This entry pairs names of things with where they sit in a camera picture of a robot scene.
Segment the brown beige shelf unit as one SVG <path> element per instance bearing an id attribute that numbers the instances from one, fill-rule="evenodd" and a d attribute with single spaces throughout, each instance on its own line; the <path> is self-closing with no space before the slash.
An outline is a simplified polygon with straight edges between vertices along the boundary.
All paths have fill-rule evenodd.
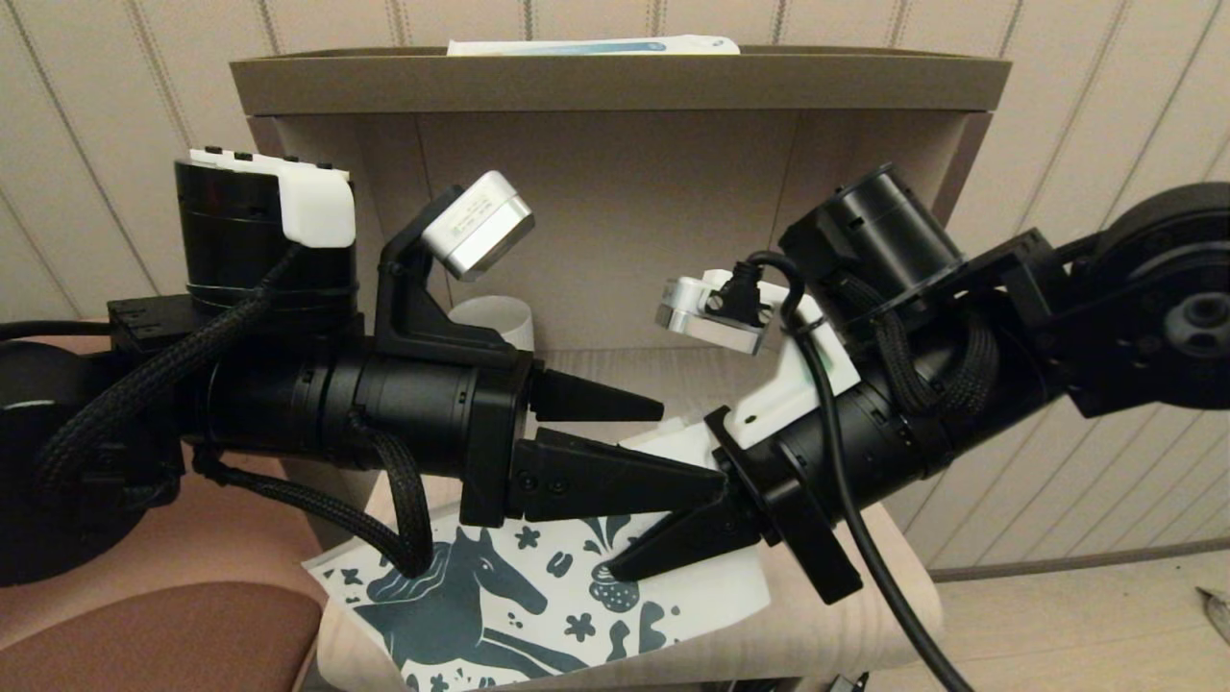
<path id="1" fill-rule="evenodd" d="M 540 352 L 632 388 L 701 342 L 656 324 L 667 281 L 770 250 L 882 163 L 941 222 L 1009 84 L 1006 59 L 844 47 L 737 57 L 445 57 L 440 48 L 237 59 L 256 149 L 351 171 L 357 305 L 383 245 L 448 186 L 501 171 L 535 227 L 474 284 L 430 272 L 443 309 L 531 307 Z"/>

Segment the white blue toothpaste box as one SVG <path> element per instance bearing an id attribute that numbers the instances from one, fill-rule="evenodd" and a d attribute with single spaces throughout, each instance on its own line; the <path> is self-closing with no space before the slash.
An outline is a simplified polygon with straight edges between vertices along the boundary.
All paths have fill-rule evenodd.
<path id="1" fill-rule="evenodd" d="M 729 37 L 676 34 L 592 41 L 449 42 L 445 57 L 597 57 L 597 54 L 742 54 Z"/>

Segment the white horse-print zipper pouch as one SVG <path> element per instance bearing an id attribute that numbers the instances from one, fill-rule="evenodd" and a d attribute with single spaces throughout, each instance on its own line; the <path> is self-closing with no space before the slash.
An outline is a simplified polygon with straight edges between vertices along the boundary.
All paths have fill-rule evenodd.
<path id="1" fill-rule="evenodd" d="M 328 597 L 322 674 L 346 692 L 480 692 L 558 678 L 723 631 L 772 604 L 753 547 L 664 575 L 609 562 L 659 515 L 469 527 L 458 482 L 427 478 L 433 560 L 399 574 L 363 540 L 305 562 Z"/>

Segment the brown upholstered chair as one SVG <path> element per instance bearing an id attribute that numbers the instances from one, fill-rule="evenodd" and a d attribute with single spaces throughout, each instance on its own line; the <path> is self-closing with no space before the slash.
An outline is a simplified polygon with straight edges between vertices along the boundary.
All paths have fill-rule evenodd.
<path id="1" fill-rule="evenodd" d="M 0 340 L 0 692 L 299 692 L 325 604 L 303 511 L 198 476 L 109 531 L 30 500 L 4 444 L 62 420 L 102 347 Z"/>

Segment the white ribbed ceramic mug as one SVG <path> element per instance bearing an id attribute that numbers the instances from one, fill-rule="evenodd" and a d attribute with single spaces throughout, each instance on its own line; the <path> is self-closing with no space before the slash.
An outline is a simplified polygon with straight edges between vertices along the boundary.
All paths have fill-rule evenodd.
<path id="1" fill-rule="evenodd" d="M 449 320 L 466 327 L 494 329 L 519 350 L 535 352 L 534 313 L 526 302 L 509 295 L 480 295 L 458 304 Z"/>

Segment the grey object on floor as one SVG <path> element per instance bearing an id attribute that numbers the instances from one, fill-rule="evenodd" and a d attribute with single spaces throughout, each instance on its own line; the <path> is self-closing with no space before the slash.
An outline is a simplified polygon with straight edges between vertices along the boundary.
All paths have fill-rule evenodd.
<path id="1" fill-rule="evenodd" d="M 1230 647 L 1230 592 L 1220 588 L 1197 586 L 1196 594 L 1202 600 L 1203 612 L 1213 631 Z"/>

